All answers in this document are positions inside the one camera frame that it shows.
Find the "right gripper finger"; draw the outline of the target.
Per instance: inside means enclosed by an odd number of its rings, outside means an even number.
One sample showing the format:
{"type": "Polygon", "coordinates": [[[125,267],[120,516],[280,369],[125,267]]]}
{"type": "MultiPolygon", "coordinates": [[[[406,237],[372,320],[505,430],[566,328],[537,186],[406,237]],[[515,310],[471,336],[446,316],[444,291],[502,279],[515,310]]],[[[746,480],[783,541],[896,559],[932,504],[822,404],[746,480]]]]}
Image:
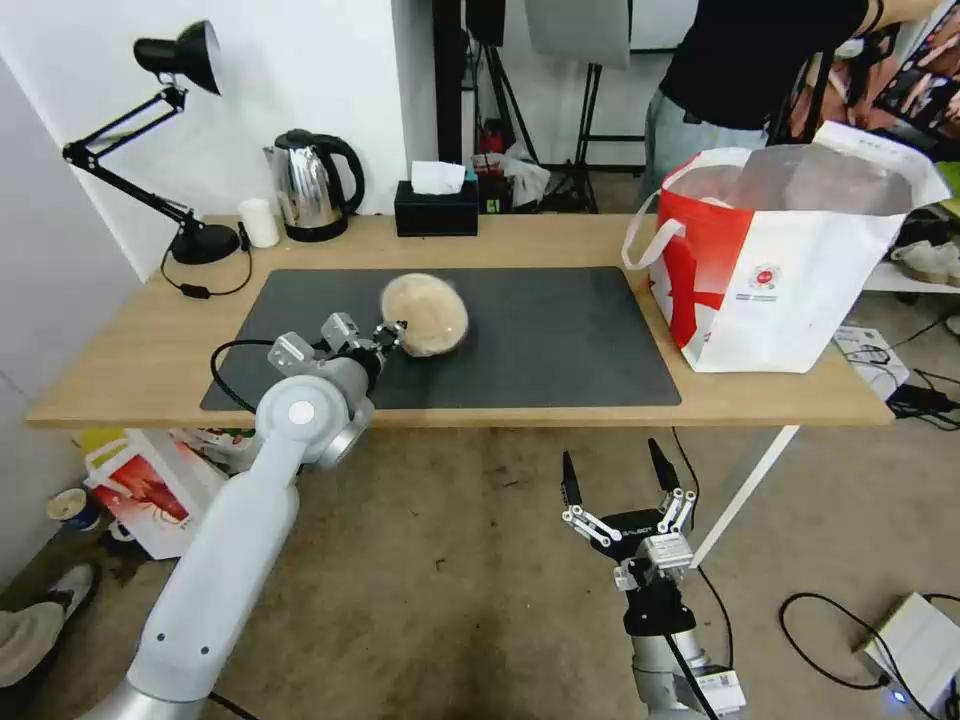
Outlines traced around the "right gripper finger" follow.
{"type": "Polygon", "coordinates": [[[693,490],[681,487],[674,465],[667,459],[660,445],[653,438],[648,440],[648,450],[653,470],[663,492],[658,506],[659,534],[682,534],[693,515],[698,502],[698,484],[693,490]]]}
{"type": "Polygon", "coordinates": [[[562,454],[560,488],[565,505],[561,519],[578,535],[598,544],[602,549],[610,549],[615,543],[619,543],[623,539],[620,530],[612,527],[583,507],[575,466],[567,450],[562,454]]]}

